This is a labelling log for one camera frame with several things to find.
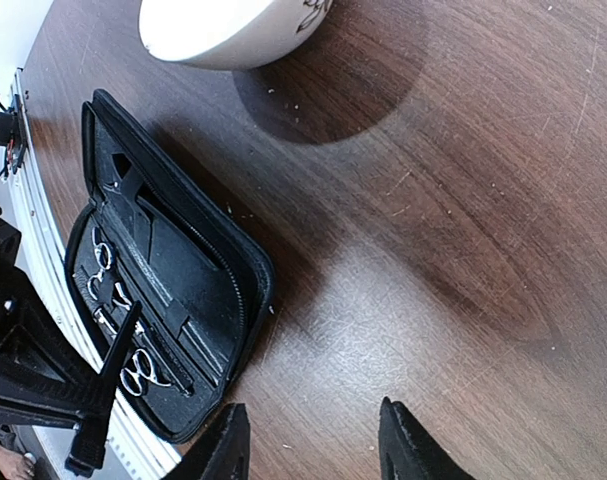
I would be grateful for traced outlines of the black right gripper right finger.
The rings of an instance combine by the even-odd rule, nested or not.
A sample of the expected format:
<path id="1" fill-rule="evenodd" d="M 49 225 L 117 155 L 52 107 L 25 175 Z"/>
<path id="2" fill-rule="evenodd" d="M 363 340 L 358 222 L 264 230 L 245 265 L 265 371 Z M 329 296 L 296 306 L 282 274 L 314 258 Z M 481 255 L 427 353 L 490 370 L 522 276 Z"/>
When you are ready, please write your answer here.
<path id="1" fill-rule="evenodd" d="M 378 445 L 382 479 L 466 479 L 462 469 L 400 401 L 382 400 Z"/>

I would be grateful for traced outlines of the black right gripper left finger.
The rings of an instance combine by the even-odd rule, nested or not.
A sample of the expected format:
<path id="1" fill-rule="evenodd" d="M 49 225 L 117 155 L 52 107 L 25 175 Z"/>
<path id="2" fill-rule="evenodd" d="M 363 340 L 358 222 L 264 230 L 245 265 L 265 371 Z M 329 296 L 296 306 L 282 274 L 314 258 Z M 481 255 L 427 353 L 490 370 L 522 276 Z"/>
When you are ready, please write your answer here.
<path id="1" fill-rule="evenodd" d="M 245 405 L 228 404 L 165 479 L 248 479 L 250 438 Z"/>

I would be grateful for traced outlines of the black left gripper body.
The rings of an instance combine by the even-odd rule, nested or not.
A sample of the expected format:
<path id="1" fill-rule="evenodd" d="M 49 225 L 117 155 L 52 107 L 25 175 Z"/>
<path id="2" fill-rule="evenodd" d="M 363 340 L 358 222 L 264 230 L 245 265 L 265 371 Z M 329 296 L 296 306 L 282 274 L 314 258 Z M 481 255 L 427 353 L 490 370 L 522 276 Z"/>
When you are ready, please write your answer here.
<path id="1" fill-rule="evenodd" d="M 0 423 L 72 429 L 95 410 L 99 373 L 72 347 L 15 264 L 21 233 L 0 208 Z"/>

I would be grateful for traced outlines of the black hair clip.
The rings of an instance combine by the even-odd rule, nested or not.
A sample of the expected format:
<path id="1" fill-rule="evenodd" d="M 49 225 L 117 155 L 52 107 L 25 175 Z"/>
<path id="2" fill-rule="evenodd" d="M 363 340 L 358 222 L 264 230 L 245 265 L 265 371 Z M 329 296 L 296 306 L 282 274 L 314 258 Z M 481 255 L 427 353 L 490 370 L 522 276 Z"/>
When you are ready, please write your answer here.
<path id="1" fill-rule="evenodd" d="M 65 468 L 77 476 L 90 478 L 95 470 L 103 467 L 119 375 L 126 362 L 141 309 L 139 301 L 131 306 L 114 343 L 108 350 L 97 380 L 90 384 L 90 392 L 98 394 L 97 404 L 93 412 L 82 415 L 65 460 Z"/>

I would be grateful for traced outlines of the silver thinning scissors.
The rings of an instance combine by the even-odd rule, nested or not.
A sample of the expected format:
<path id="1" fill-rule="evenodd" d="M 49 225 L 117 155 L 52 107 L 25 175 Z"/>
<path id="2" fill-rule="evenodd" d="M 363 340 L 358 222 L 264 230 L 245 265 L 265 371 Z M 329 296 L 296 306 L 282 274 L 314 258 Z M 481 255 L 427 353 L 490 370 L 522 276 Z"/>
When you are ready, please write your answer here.
<path id="1" fill-rule="evenodd" d="M 110 320 L 104 310 L 99 307 L 93 312 L 93 318 L 109 333 L 111 339 L 118 334 L 118 324 Z M 134 397 L 142 397 L 147 393 L 149 385 L 162 388 L 172 386 L 171 382 L 164 381 L 157 369 L 157 365 L 146 349 L 136 348 L 130 360 L 120 373 L 121 384 L 124 389 Z"/>

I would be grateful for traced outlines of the silver pointed scissors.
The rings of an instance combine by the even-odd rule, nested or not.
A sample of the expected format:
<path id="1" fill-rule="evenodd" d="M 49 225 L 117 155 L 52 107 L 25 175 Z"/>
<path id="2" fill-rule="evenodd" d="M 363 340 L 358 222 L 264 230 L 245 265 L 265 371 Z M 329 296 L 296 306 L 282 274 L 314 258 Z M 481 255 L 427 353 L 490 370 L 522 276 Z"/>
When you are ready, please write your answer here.
<path id="1" fill-rule="evenodd" d="M 118 276 L 115 267 L 116 250 L 107 240 L 102 239 L 99 227 L 93 227 L 91 231 L 91 240 L 93 245 L 94 258 L 97 264 L 97 271 L 91 275 L 86 283 L 87 291 L 90 297 L 99 302 L 100 288 L 109 272 L 115 275 L 115 281 L 111 294 L 110 302 L 126 311 L 129 311 L 133 305 L 132 300 L 126 291 L 122 279 Z"/>

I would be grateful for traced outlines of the black zip tool case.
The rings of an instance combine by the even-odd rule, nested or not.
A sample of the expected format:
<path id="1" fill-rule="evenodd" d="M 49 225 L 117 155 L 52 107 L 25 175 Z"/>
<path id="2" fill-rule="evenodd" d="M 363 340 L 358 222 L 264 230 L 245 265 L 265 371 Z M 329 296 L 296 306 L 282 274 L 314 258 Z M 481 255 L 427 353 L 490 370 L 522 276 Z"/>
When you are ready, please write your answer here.
<path id="1" fill-rule="evenodd" d="M 110 302 L 112 272 L 99 302 L 87 291 L 97 271 L 91 231 L 99 227 L 116 250 L 129 298 L 142 306 L 126 363 L 136 348 L 146 349 L 172 383 L 149 385 L 134 397 L 119 375 L 119 387 L 155 435 L 184 443 L 219 407 L 252 354 L 272 302 L 272 262 L 103 89 L 82 106 L 81 142 L 88 198 L 66 247 L 71 298 L 105 354 L 114 339 L 93 312 L 101 307 L 119 329 L 129 311 Z"/>

